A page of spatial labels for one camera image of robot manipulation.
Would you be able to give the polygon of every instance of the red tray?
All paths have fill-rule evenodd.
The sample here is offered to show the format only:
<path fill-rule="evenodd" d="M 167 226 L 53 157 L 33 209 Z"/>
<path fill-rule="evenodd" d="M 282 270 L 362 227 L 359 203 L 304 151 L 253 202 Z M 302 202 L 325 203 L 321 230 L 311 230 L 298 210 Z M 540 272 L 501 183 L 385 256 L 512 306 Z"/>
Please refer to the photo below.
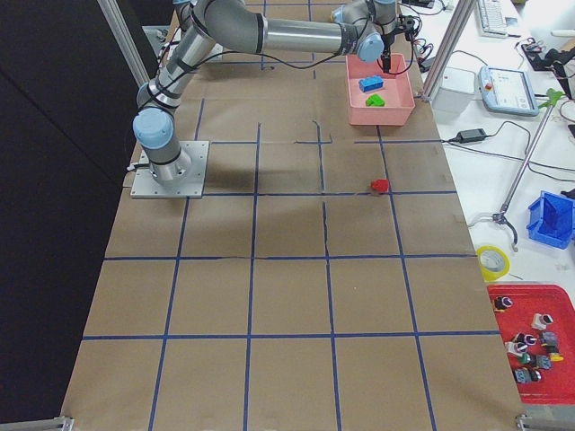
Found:
<path fill-rule="evenodd" d="M 575 404 L 575 311 L 567 293 L 554 285 L 492 285 L 488 287 L 491 300 L 508 296 L 513 305 L 505 312 L 496 312 L 503 342 L 511 341 L 519 332 L 538 337 L 531 328 L 536 312 L 551 314 L 554 322 L 547 328 L 557 335 L 559 351 L 565 358 L 553 362 L 550 370 L 541 370 L 537 383 L 518 383 L 521 400 L 528 404 Z M 528 353 L 545 355 L 539 341 Z M 521 365 L 516 356 L 508 355 L 512 369 Z"/>

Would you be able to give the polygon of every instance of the power adapter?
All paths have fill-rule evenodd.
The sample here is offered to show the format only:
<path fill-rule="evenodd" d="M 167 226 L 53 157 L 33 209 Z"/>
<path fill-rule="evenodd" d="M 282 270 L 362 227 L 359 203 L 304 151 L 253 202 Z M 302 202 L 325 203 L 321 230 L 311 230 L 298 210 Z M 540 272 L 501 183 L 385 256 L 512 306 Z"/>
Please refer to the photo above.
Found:
<path fill-rule="evenodd" d="M 471 142 L 481 142 L 487 137 L 489 137 L 489 135 L 487 135 L 482 128 L 472 128 L 458 132 L 453 140 L 459 144 L 469 144 Z"/>
<path fill-rule="evenodd" d="M 420 72 L 422 72 L 423 74 L 428 72 L 431 69 L 431 65 L 433 65 L 434 60 L 435 57 L 432 57 L 432 58 L 426 58 L 425 60 L 420 62 Z"/>

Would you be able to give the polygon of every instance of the tape roll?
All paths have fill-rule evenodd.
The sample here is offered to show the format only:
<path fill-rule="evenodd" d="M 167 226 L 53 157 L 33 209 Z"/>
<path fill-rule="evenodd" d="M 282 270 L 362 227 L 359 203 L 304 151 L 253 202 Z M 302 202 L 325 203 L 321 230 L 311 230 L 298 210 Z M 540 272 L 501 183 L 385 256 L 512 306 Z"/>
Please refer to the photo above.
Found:
<path fill-rule="evenodd" d="M 495 281 L 509 272 L 509 258 L 492 245 L 484 245 L 477 251 L 477 259 L 485 281 Z"/>

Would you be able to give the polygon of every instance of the white device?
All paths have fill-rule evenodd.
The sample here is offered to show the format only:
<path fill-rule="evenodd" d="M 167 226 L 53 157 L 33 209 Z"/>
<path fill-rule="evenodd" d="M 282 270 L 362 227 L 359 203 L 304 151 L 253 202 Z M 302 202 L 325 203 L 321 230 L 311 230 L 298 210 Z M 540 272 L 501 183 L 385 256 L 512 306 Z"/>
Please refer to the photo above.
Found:
<path fill-rule="evenodd" d="M 558 38 L 575 38 L 575 30 L 551 30 L 551 35 Z"/>
<path fill-rule="evenodd" d="M 500 0 L 477 0 L 479 32 L 490 38 L 507 38 L 507 23 Z"/>
<path fill-rule="evenodd" d="M 460 114 L 475 95 L 475 74 L 469 70 L 446 67 L 438 93 L 431 105 L 434 110 Z"/>

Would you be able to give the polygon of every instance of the green block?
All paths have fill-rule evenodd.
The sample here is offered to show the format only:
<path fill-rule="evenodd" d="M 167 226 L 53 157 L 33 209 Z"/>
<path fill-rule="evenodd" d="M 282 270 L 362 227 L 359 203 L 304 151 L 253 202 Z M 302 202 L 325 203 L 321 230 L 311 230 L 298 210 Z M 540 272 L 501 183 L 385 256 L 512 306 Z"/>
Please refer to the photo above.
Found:
<path fill-rule="evenodd" d="M 379 94 L 372 94 L 367 98 L 366 106 L 385 106 L 385 101 L 379 97 Z"/>

